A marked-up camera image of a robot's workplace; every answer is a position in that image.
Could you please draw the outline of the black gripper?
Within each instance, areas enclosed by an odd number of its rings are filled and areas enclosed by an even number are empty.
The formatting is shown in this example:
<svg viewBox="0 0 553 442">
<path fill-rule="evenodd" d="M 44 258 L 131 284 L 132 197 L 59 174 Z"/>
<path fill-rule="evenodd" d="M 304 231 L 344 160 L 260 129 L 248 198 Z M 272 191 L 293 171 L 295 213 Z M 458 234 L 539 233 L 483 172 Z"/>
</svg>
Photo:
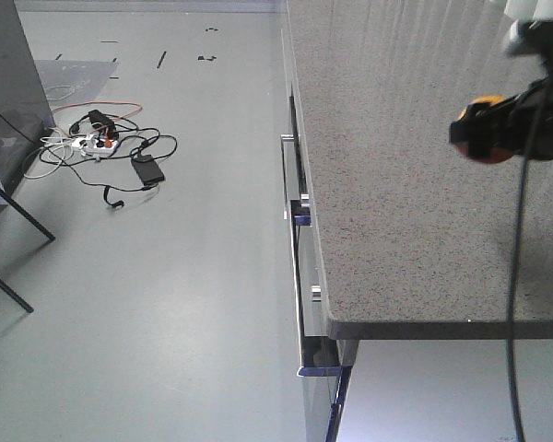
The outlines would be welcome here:
<svg viewBox="0 0 553 442">
<path fill-rule="evenodd" d="M 511 55 L 537 54 L 547 76 L 534 82 L 531 97 L 524 106 L 534 110 L 544 106 L 530 158 L 553 159 L 553 20 L 517 20 L 511 26 Z M 510 113 L 515 99 L 489 106 L 487 104 L 467 105 L 457 119 L 449 126 L 449 143 L 456 148 L 458 143 L 469 147 L 473 157 L 484 157 L 491 147 L 500 147 L 515 155 L 516 149 L 508 146 L 507 135 Z"/>
</svg>

